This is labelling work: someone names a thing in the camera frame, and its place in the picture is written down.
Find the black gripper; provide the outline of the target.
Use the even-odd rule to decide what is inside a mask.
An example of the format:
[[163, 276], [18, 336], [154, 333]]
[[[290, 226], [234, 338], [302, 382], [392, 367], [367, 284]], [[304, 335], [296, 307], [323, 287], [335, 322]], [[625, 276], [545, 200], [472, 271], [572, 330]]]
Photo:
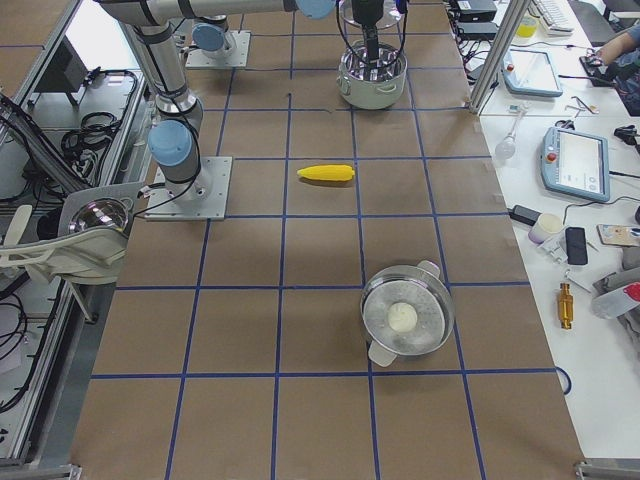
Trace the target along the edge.
[[376, 24], [384, 15], [383, 0], [352, 0], [353, 20], [363, 25], [365, 63], [374, 65], [379, 60], [379, 39]]

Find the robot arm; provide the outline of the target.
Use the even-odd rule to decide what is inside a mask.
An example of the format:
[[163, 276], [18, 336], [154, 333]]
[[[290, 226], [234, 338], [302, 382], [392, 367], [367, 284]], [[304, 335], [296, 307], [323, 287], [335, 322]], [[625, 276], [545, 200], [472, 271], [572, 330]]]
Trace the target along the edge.
[[203, 107], [188, 86], [171, 28], [124, 22], [120, 26], [155, 94], [159, 119], [147, 144], [164, 175], [168, 195], [179, 202], [202, 197], [208, 183], [199, 148]]

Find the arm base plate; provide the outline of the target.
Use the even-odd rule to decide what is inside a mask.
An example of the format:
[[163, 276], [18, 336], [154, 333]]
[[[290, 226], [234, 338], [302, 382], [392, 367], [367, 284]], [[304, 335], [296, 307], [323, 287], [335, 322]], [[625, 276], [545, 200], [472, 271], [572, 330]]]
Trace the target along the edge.
[[193, 45], [186, 59], [187, 69], [245, 68], [251, 32], [248, 30], [193, 30]]
[[226, 216], [233, 158], [203, 156], [195, 181], [178, 185], [165, 180], [156, 168], [155, 183], [159, 188], [148, 193], [147, 206], [139, 216], [149, 221], [223, 220]]

